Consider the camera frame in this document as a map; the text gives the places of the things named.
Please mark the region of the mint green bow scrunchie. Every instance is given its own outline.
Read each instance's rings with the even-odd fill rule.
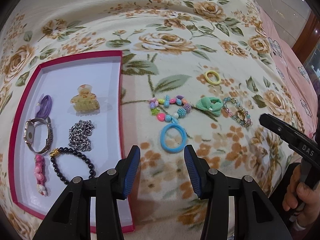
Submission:
[[[202,111],[209,111],[215,116],[221,115],[223,103],[219,98],[203,97],[196,103],[196,108]]]

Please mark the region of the beaded bracelet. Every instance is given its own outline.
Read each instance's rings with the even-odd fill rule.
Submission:
[[[236,114],[233,114],[229,110],[229,108],[227,108],[227,102],[229,102],[229,101],[231,103],[235,104],[236,107],[238,108],[238,111],[236,111]],[[250,115],[249,115],[248,111],[246,111],[235,98],[231,98],[231,97],[224,98],[223,99],[223,108],[226,111],[226,113],[228,114],[228,116],[231,117],[233,120],[235,120],[240,125],[243,125],[244,127],[252,126],[252,122],[251,122]]]
[[[42,196],[47,196],[48,192],[44,186],[45,175],[44,175],[44,158],[36,154],[35,157],[36,166],[34,169],[34,174],[37,179],[37,190]]]
[[[89,173],[90,173],[89,179],[94,178],[94,176],[96,175],[96,172],[94,171],[94,166],[84,154],[82,154],[81,152],[78,152],[77,150],[74,150],[72,148],[60,147],[59,149],[58,148],[53,149],[53,151],[50,153],[50,157],[51,157],[50,160],[52,162],[52,166],[54,167],[54,171],[57,173],[57,176],[60,178],[61,181],[63,181],[64,184],[66,184],[66,185],[69,184],[69,181],[60,172],[58,165],[56,163],[56,157],[58,157],[60,154],[63,154],[63,153],[73,154],[73,155],[78,156],[82,160],[84,160],[84,162],[88,165],[88,167],[90,169],[89,170]]]
[[[177,104],[178,106],[183,105],[182,108],[179,108],[176,113],[170,114],[164,114],[159,113],[157,114],[157,119],[161,122],[172,122],[172,123],[178,123],[178,118],[185,117],[186,114],[190,113],[192,106],[188,103],[187,100],[184,99],[184,96],[177,95],[175,98],[170,98],[168,95],[165,96],[164,99],[162,98],[152,98],[150,101],[150,109],[155,109],[159,104],[163,104],[164,107],[168,108],[170,104]]]

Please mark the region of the wristwatch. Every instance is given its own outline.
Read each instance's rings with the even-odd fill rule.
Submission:
[[[45,140],[45,146],[39,152],[36,152],[34,150],[34,148],[32,147],[32,144],[33,144],[33,141],[34,141],[35,124],[36,124],[36,122],[40,122],[42,124],[45,124],[45,125],[47,125],[47,128],[48,128],[48,137]],[[32,152],[34,152],[35,154],[44,155],[47,151],[50,150],[50,147],[51,147],[51,144],[52,144],[52,141],[53,141],[53,132],[52,132],[50,118],[49,117],[47,117],[46,119],[34,118],[34,119],[29,119],[28,121],[26,121],[26,126],[24,128],[23,139],[24,139],[25,143],[28,145],[29,149]]]

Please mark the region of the pink hair clip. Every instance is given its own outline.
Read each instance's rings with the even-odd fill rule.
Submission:
[[[47,196],[48,195],[47,189],[44,186],[44,182],[45,182],[45,176],[43,171],[44,158],[41,155],[36,154],[35,162],[36,162],[36,166],[35,166],[34,173],[37,179],[37,190],[42,196]]]

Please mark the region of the finger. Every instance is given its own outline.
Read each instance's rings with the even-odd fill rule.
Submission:
[[[282,201],[282,207],[285,211],[289,211],[290,210],[290,206],[287,204],[287,202],[285,201],[285,199]]]
[[[309,205],[316,204],[319,201],[319,195],[317,192],[313,191],[303,182],[300,182],[297,187],[297,195],[304,203]]]
[[[293,170],[292,176],[290,178],[290,184],[288,186],[289,188],[287,188],[287,190],[289,190],[291,193],[296,192],[296,189],[300,180],[300,175],[301,175],[301,168],[300,168],[300,165],[298,165]]]
[[[285,202],[289,206],[289,209],[290,208],[295,209],[298,206],[298,201],[297,201],[296,197],[291,192],[287,192],[284,195],[283,202]]]

